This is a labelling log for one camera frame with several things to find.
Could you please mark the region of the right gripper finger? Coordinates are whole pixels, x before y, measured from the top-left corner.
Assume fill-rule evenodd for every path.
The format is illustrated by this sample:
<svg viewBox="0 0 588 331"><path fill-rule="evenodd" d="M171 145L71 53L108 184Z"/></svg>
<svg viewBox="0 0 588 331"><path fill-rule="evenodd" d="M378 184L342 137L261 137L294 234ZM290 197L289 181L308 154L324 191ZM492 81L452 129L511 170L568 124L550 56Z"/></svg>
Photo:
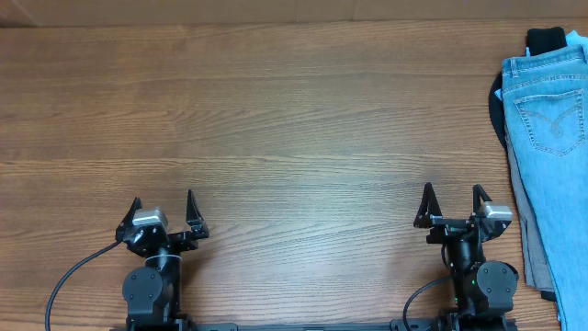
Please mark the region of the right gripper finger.
<svg viewBox="0 0 588 331"><path fill-rule="evenodd" d="M476 184L472 187L472 214L480 215L485 210L485 205L492 199L483 189L482 185Z"/></svg>
<svg viewBox="0 0 588 331"><path fill-rule="evenodd" d="M443 220L442 212L431 182L424 185L422 200L413 221L415 228L432 228Z"/></svg>

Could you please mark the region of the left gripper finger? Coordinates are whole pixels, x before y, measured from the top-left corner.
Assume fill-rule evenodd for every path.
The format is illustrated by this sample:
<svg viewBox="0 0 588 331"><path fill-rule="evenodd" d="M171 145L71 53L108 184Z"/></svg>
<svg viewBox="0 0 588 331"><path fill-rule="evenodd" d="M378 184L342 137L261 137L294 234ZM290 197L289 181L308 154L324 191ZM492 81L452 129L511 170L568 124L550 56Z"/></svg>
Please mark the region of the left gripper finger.
<svg viewBox="0 0 588 331"><path fill-rule="evenodd" d="M125 239L126 232L133 227L132 220L134 218L135 212L142 207L141 199L136 197L132 204L130 205L130 209L121 221L120 225L116 229L115 239L117 242L123 242Z"/></svg>
<svg viewBox="0 0 588 331"><path fill-rule="evenodd" d="M193 239L209 238L209 228L200 213L197 201L192 189L187 191L186 223L190 227Z"/></svg>

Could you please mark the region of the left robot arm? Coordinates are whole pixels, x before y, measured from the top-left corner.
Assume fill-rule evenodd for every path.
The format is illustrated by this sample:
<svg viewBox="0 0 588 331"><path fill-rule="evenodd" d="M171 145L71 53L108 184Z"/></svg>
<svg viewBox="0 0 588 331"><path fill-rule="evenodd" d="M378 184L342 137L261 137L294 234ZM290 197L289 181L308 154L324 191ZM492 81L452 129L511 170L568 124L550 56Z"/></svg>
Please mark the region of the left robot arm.
<svg viewBox="0 0 588 331"><path fill-rule="evenodd" d="M116 229L116 240L144 259L122 285L127 303L127 330L194 330L189 314L181 312L181 254L198 248L209 237L209 228L198 210L193 191L187 193L186 224L189 229L168 232L164 212L145 210L135 199Z"/></svg>

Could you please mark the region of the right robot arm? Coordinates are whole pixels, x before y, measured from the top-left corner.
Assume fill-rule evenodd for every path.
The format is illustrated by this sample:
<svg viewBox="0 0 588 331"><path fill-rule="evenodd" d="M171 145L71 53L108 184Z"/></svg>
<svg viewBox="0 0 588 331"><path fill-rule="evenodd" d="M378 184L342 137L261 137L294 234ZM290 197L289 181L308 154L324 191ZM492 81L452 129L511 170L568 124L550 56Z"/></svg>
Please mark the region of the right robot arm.
<svg viewBox="0 0 588 331"><path fill-rule="evenodd" d="M408 319L410 304L423 291L449 281L453 284L456 307L447 309L427 322L417 325L434 331L508 331L516 330L514 320L506 314L514 308L518 271L510 264L489 260L482 244L502 235L513 219L511 209L492 201L481 185L472 188L473 209L466 219L442 215L433 186L424 185L415 228L427 229L426 243L441 246L441 257L449 275L417 290L407 300L402 322L412 330Z"/></svg>

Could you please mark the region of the light blue denim jeans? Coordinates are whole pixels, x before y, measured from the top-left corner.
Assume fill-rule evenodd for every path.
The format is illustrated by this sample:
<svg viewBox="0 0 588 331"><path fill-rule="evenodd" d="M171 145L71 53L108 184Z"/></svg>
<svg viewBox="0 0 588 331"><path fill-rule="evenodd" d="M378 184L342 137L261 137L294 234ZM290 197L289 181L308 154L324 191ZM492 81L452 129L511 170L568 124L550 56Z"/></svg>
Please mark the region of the light blue denim jeans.
<svg viewBox="0 0 588 331"><path fill-rule="evenodd" d="M506 131L564 330L587 327L587 49L503 61Z"/></svg>

